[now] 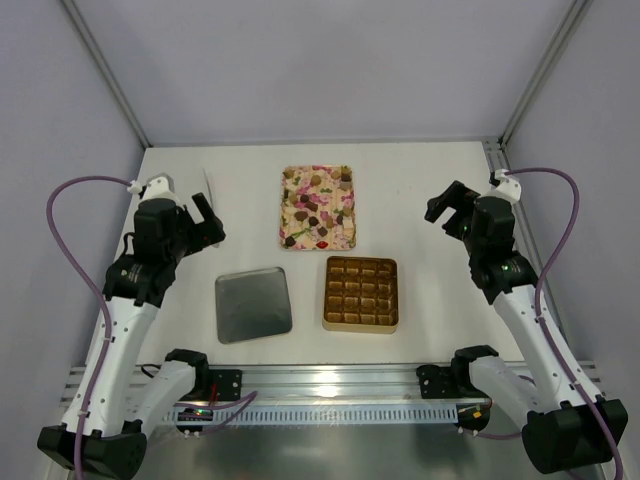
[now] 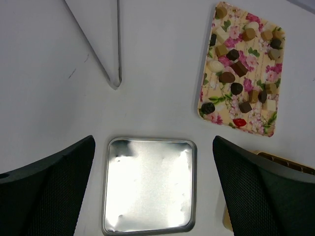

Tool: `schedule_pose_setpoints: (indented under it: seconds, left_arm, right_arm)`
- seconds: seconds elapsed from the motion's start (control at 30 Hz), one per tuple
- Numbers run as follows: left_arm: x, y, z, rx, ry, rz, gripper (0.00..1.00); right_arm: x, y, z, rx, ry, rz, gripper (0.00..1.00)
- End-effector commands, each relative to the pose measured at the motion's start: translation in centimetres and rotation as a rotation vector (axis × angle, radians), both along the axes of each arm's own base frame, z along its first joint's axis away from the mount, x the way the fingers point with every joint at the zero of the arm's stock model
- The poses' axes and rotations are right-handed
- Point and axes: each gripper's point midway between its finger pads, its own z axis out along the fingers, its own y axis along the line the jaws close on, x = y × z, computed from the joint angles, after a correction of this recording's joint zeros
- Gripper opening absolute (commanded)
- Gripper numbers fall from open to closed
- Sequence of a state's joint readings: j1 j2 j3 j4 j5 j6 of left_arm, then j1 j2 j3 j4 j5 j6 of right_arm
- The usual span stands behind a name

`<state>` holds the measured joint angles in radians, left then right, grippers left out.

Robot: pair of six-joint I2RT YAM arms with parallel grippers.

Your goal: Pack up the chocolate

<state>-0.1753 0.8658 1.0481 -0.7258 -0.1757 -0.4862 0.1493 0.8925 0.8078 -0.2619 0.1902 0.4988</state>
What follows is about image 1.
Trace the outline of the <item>metal tongs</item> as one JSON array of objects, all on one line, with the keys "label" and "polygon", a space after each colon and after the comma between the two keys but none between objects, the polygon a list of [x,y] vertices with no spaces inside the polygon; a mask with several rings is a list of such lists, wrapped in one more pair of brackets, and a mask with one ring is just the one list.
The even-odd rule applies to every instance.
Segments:
[{"label": "metal tongs", "polygon": [[[210,182],[210,176],[209,176],[208,171],[204,167],[203,167],[202,171],[203,171],[203,176],[204,176],[204,180],[205,180],[205,184],[206,184],[206,188],[207,188],[207,195],[208,195],[209,204],[210,204],[212,210],[214,211],[214,198],[213,198],[213,191],[212,191],[211,182]],[[220,243],[221,242],[215,243],[213,245],[213,248],[219,249]]]}]

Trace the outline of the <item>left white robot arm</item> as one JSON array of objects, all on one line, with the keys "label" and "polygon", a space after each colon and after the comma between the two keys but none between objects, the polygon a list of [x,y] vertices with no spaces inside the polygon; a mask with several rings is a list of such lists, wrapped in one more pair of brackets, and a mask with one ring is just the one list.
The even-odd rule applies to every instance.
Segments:
[{"label": "left white robot arm", "polygon": [[139,204],[134,227],[123,237],[124,250],[107,269],[103,287],[82,277],[100,303],[97,339],[62,420],[43,428],[37,441],[39,450],[78,479],[87,474],[133,478],[165,414],[181,399],[211,388],[206,355],[175,349],[141,393],[126,397],[139,352],[179,263],[226,238],[205,196],[192,197],[202,216],[196,222],[170,176],[130,181],[126,187]]}]

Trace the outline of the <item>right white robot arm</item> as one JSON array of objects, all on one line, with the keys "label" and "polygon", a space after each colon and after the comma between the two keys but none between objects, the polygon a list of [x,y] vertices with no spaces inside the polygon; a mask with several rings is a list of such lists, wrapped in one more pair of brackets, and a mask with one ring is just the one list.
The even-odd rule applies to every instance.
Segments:
[{"label": "right white robot arm", "polygon": [[575,359],[552,318],[543,295],[545,271],[536,272],[515,248],[513,207],[521,184],[508,170],[496,170],[491,189],[480,194],[454,181],[430,199],[426,221],[454,211],[443,230],[461,241],[471,279],[508,327],[523,355],[527,379],[507,367],[488,345],[457,350],[448,367],[423,366],[421,395],[485,397],[517,426],[525,452],[542,474],[612,462],[624,476],[618,448],[628,413],[606,398]]}]

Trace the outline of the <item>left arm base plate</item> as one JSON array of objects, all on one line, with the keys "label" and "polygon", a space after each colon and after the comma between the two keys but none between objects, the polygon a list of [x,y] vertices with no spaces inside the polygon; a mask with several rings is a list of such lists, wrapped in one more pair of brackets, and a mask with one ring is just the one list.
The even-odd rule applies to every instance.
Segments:
[{"label": "left arm base plate", "polygon": [[240,369],[210,369],[207,400],[210,403],[239,400],[242,376],[243,372]]}]

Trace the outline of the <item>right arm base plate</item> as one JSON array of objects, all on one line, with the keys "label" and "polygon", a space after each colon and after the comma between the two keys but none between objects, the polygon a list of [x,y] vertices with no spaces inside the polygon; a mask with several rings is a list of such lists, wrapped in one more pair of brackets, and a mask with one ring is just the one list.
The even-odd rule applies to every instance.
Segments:
[{"label": "right arm base plate", "polygon": [[416,369],[416,376],[424,400],[459,397],[459,389],[449,366],[421,365]]}]

